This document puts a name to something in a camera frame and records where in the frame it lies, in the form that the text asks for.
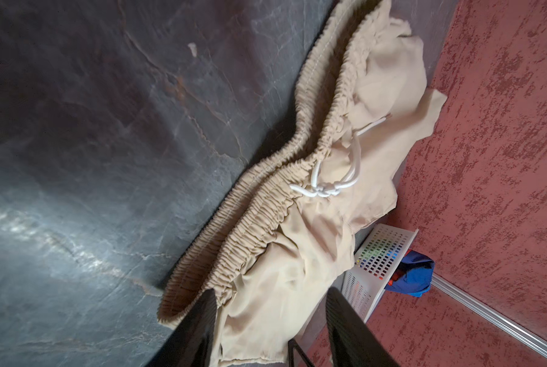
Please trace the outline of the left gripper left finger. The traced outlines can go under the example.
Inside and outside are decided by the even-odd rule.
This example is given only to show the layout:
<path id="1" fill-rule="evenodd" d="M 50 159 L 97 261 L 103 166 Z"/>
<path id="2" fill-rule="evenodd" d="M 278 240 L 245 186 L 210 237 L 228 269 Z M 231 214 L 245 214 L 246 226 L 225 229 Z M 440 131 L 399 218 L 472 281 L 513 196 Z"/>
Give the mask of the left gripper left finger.
<path id="1" fill-rule="evenodd" d="M 205 291 L 146 367 L 209 366 L 216 316 L 215 291 Z"/>

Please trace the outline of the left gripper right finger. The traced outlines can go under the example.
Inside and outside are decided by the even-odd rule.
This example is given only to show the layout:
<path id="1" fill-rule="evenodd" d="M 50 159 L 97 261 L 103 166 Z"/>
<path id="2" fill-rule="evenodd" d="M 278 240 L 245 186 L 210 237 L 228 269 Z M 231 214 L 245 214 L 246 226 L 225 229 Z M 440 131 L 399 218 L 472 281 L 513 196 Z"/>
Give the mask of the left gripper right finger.
<path id="1" fill-rule="evenodd" d="M 336 287 L 327 292 L 325 314 L 334 366 L 398 367 Z"/>

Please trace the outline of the beige drawstring shorts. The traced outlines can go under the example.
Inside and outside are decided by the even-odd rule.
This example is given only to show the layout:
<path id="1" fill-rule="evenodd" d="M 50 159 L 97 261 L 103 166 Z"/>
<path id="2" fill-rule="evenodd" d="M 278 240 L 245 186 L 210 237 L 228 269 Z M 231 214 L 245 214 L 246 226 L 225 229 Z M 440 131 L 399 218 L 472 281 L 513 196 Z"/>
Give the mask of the beige drawstring shorts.
<path id="1" fill-rule="evenodd" d="M 341 1 L 302 66 L 296 131 L 247 170 L 178 260 L 158 310 L 178 327 L 215 292 L 211 366 L 277 363 L 339 275 L 355 236 L 397 204 L 394 175 L 432 135 L 444 94 L 389 1 Z"/>

